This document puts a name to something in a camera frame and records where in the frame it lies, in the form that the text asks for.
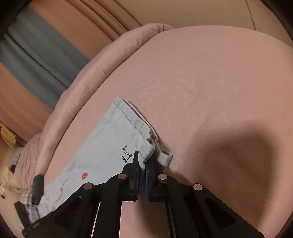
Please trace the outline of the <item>light blue denim pants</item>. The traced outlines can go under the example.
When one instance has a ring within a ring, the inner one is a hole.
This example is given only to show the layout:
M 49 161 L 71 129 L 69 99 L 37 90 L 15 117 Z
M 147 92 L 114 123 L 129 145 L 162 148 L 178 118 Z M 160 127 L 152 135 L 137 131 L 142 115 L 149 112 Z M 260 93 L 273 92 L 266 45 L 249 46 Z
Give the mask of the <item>light blue denim pants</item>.
M 105 183 L 139 153 L 141 170 L 154 158 L 166 168 L 172 154 L 158 143 L 152 126 L 127 100 L 117 97 L 61 174 L 45 187 L 39 216 L 56 210 L 84 183 Z

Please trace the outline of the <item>pink curtain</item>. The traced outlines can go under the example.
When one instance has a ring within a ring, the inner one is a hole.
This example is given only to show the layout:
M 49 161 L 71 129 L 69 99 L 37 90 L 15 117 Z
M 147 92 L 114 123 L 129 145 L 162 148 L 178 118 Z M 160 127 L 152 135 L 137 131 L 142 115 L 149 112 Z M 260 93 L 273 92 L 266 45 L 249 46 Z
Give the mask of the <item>pink curtain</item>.
M 22 1 L 32 8 L 89 62 L 107 45 L 139 23 L 115 1 Z M 18 13 L 11 20 L 16 20 Z M 10 27 L 1 29 L 1 39 Z M 42 131 L 53 109 L 28 91 L 1 63 L 1 122 L 21 140 Z

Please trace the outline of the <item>yellow tassel bundle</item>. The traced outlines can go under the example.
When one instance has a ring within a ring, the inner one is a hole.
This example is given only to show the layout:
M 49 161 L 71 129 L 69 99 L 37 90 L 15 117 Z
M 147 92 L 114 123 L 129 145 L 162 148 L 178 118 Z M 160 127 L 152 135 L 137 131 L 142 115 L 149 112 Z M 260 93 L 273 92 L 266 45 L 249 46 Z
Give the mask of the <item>yellow tassel bundle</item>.
M 11 149 L 15 149 L 17 136 L 1 123 L 1 137 Z

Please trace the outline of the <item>blue-grey curtain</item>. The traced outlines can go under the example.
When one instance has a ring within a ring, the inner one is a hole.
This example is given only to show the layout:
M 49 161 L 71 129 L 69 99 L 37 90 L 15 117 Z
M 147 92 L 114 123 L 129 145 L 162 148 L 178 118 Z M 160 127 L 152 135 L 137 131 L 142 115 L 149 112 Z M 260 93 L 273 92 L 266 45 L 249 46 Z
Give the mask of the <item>blue-grey curtain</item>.
M 1 39 L 1 63 L 51 109 L 88 62 L 30 7 L 23 9 Z

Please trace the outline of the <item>rolled dark navy garment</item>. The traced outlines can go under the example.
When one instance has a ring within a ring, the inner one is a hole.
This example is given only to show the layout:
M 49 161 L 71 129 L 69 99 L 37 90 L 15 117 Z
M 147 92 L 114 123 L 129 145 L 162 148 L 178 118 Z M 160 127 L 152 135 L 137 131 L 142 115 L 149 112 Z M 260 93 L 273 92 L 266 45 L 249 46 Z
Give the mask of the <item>rolled dark navy garment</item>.
M 44 177 L 39 174 L 33 179 L 32 184 L 32 205 L 39 205 L 41 198 L 44 194 Z

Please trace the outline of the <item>pink duvet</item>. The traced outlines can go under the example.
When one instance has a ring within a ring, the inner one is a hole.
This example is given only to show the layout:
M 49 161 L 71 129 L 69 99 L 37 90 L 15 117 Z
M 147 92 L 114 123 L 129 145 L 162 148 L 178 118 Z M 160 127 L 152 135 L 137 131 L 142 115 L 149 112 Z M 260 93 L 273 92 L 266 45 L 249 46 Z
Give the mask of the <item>pink duvet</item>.
M 42 132 L 23 147 L 16 169 L 8 179 L 10 188 L 16 191 L 30 189 L 34 177 L 46 173 L 75 116 L 108 76 L 148 40 L 171 29 L 167 24 L 147 24 L 123 34 L 99 52 L 63 92 Z

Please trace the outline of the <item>plaid pillow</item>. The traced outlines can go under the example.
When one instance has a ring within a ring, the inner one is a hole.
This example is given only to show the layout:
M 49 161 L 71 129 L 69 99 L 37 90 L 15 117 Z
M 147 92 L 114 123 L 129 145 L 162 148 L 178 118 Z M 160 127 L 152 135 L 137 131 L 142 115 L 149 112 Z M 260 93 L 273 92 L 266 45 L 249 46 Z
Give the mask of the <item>plaid pillow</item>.
M 25 206 L 29 220 L 31 223 L 40 219 L 38 206 L 32 204 L 32 190 L 25 190 L 20 196 L 20 202 Z

